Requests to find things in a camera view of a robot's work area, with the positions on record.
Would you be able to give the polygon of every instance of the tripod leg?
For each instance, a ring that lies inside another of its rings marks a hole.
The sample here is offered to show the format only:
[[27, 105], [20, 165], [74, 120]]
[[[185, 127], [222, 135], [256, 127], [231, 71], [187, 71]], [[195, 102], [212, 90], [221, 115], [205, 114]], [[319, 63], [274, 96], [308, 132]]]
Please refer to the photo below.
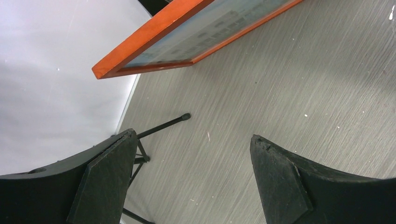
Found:
[[138, 221], [140, 223], [143, 223], [143, 224], [155, 224], [155, 223], [152, 223], [150, 221], [147, 221], [146, 219], [138, 216], [137, 214], [135, 214], [135, 213], [133, 213], [133, 212], [131, 212], [131, 211], [125, 209], [125, 208], [122, 209], [122, 213], [124, 213], [126, 216], [129, 216], [129, 217], [133, 218], [134, 220], [136, 220], [136, 221]]
[[138, 139], [144, 138], [144, 137], [146, 137], [147, 135], [150, 135], [150, 134], [152, 134], [152, 133], [158, 132], [158, 131], [160, 131], [160, 130], [162, 130], [162, 129], [164, 129], [164, 128], [167, 128], [167, 127], [169, 127], [169, 126], [172, 126], [172, 125], [174, 125], [174, 124], [176, 124], [176, 123], [179, 123], [179, 122], [181, 122], [181, 121], [188, 120], [188, 119], [190, 119], [190, 118], [191, 118], [191, 114], [189, 114], [189, 113], [183, 114], [182, 116], [180, 116], [180, 117], [178, 117], [178, 118], [176, 118], [176, 119], [173, 119], [173, 120], [171, 120], [171, 121], [168, 121], [168, 122], [166, 122], [165, 124], [161, 124], [161, 125], [159, 125], [159, 126], [157, 126], [157, 127], [153, 127], [153, 128], [151, 128], [151, 129], [149, 129], [149, 130], [147, 130], [147, 131], [145, 131], [145, 132], [142, 132], [142, 133], [138, 134], [138, 135], [137, 135], [137, 138], [138, 138]]
[[137, 146], [138, 146], [138, 148], [140, 149], [140, 152], [141, 152], [141, 154], [142, 154], [142, 156], [143, 156], [143, 158], [144, 158], [144, 161], [145, 161], [145, 162], [150, 161], [149, 156], [146, 154], [146, 151], [144, 151], [144, 148], [143, 148], [143, 145], [141, 144], [140, 139], [137, 140]]

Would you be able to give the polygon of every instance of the gray floor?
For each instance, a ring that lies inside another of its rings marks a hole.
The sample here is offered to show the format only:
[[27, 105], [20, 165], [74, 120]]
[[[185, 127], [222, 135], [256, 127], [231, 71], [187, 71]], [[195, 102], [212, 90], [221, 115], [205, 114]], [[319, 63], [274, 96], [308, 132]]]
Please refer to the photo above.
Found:
[[152, 161], [125, 206], [157, 224], [265, 223], [253, 134], [335, 169], [395, 177], [394, 4], [305, 0], [192, 67], [143, 74], [122, 130], [193, 117], [143, 139]]

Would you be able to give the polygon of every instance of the black metal stand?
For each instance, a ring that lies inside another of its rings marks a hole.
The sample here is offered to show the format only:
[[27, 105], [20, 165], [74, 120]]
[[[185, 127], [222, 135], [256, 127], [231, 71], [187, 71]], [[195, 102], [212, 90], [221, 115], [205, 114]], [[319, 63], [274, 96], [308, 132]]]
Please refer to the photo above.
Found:
[[[153, 134], [155, 132], [158, 132], [158, 131], [160, 131], [162, 129], [165, 129], [165, 128], [169, 127], [169, 126], [172, 126], [172, 125], [174, 125], [176, 123], [179, 123], [181, 121], [188, 120], [190, 118], [191, 118], [191, 114], [186, 113], [186, 114], [183, 114], [182, 116], [180, 116], [180, 117], [178, 117], [176, 119], [173, 119], [173, 120], [171, 120], [169, 122], [166, 122], [166, 123], [164, 123], [162, 125], [159, 125], [157, 127], [151, 128], [151, 129], [149, 129], [149, 130], [147, 130], [145, 132], [142, 132], [142, 133], [137, 135], [137, 139], [138, 139], [137, 146], [138, 146], [138, 148], [139, 148], [139, 150], [141, 152], [141, 157], [135, 158], [135, 162], [134, 163], [135, 164], [139, 164], [139, 166], [136, 169], [136, 171], [133, 174], [131, 174], [131, 180], [129, 182], [129, 186], [131, 186], [132, 182], [134, 181], [136, 175], [140, 171], [140, 169], [143, 166], [143, 164], [150, 161], [150, 157], [147, 156], [146, 151], [144, 151], [144, 148], [143, 148], [143, 145], [141, 144], [140, 139], [144, 138], [144, 137], [146, 137], [148, 135], [151, 135], [151, 134]], [[122, 210], [122, 213], [124, 213], [126, 216], [129, 216], [129, 217], [133, 218], [134, 220], [136, 220], [136, 221], [138, 221], [140, 223], [143, 223], [143, 224], [155, 224], [153, 222], [147, 221], [146, 219], [138, 216], [137, 214], [134, 214], [133, 212], [131, 212], [131, 211], [125, 209], [125, 208]]]

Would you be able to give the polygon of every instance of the metal rod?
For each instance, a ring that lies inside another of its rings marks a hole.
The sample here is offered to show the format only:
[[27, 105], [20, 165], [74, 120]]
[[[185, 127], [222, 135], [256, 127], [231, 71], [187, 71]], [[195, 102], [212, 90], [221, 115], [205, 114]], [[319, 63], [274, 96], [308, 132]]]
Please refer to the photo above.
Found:
[[132, 181], [134, 181], [134, 179], [135, 179], [137, 173], [140, 171], [141, 167], [143, 166], [143, 164], [144, 164], [144, 163], [141, 163], [141, 164], [137, 167], [137, 169], [136, 169], [136, 171], [134, 172], [134, 174], [132, 175], [131, 180], [129, 181], [129, 185], [130, 185], [130, 186], [131, 186], [131, 184], [132, 184]]
[[190, 118], [191, 118], [191, 114], [189, 114], [189, 113], [183, 114], [182, 116], [180, 116], [180, 117], [178, 117], [178, 118], [176, 118], [176, 119], [173, 119], [173, 120], [168, 121], [168, 122], [166, 122], [166, 123], [164, 123], [164, 124], [162, 124], [162, 125], [159, 125], [159, 126], [157, 126], [157, 127], [153, 127], [153, 128], [151, 128], [151, 129], [149, 129], [149, 130], [147, 130], [147, 131], [145, 131], [145, 132], [142, 132], [142, 133], [138, 134], [138, 135], [137, 135], [137, 138], [138, 138], [138, 139], [144, 138], [144, 137], [146, 137], [147, 135], [150, 135], [150, 134], [152, 134], [152, 133], [158, 132], [158, 131], [160, 131], [160, 130], [162, 130], [162, 129], [164, 129], [164, 128], [167, 128], [167, 127], [169, 127], [169, 126], [172, 126], [172, 125], [174, 125], [174, 124], [176, 124], [176, 123], [179, 123], [179, 122], [181, 122], [181, 121], [188, 120], [188, 119], [190, 119]]
[[143, 157], [135, 158], [134, 165], [141, 163], [146, 163], [146, 160]]
[[138, 221], [140, 223], [143, 223], [143, 224], [155, 224], [155, 223], [152, 223], [150, 221], [147, 221], [146, 219], [138, 216], [137, 214], [135, 214], [135, 213], [133, 213], [133, 212], [131, 212], [131, 211], [125, 209], [125, 208], [122, 208], [122, 213], [124, 213], [126, 216], [129, 216], [129, 217], [133, 218], [134, 220], [136, 220], [136, 221]]

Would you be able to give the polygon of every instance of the orange picture frame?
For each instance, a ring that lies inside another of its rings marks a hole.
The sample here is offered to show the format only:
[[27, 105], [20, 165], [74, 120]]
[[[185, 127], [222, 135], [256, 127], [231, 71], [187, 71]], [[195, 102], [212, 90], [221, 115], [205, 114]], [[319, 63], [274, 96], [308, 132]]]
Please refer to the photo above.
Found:
[[203, 10], [215, 0], [173, 0], [153, 18], [130, 35], [120, 45], [107, 54], [92, 67], [97, 79], [120, 77], [144, 72], [181, 68], [193, 65], [244, 34], [268, 22], [272, 18], [295, 6], [303, 0], [289, 0], [263, 18], [243, 28], [236, 34], [222, 40], [219, 44], [205, 50], [192, 59], [171, 62], [148, 64], [143, 66], [125, 67], [130, 61], [142, 54], [149, 47], [164, 38], [167, 34], [186, 22], [189, 18]]

